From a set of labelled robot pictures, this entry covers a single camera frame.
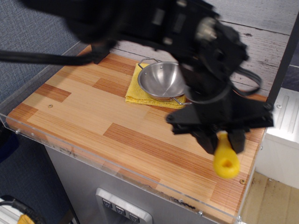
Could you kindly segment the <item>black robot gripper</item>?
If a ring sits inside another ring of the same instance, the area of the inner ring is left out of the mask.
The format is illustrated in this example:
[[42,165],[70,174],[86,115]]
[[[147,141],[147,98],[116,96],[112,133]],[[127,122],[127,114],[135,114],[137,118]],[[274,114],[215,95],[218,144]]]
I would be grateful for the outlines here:
[[191,133],[208,154],[214,154],[217,148],[216,132],[228,131],[232,149],[239,154],[245,147],[245,131],[274,126],[272,110],[272,104],[230,91],[216,102],[192,103],[172,112],[166,117],[166,122],[172,125],[174,134]]

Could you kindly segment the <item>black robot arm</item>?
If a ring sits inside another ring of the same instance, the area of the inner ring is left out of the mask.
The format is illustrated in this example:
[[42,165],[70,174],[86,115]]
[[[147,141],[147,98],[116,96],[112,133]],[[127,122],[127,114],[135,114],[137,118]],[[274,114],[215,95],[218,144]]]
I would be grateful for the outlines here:
[[169,114],[175,134],[189,133],[210,154],[216,134],[228,133],[233,150],[244,150],[245,134],[273,125],[272,105],[248,99],[231,82],[238,73],[261,78],[241,67],[247,47],[232,27],[219,21],[212,5],[202,0],[25,0],[31,9],[62,17],[82,42],[135,42],[170,53],[178,62],[191,104]]

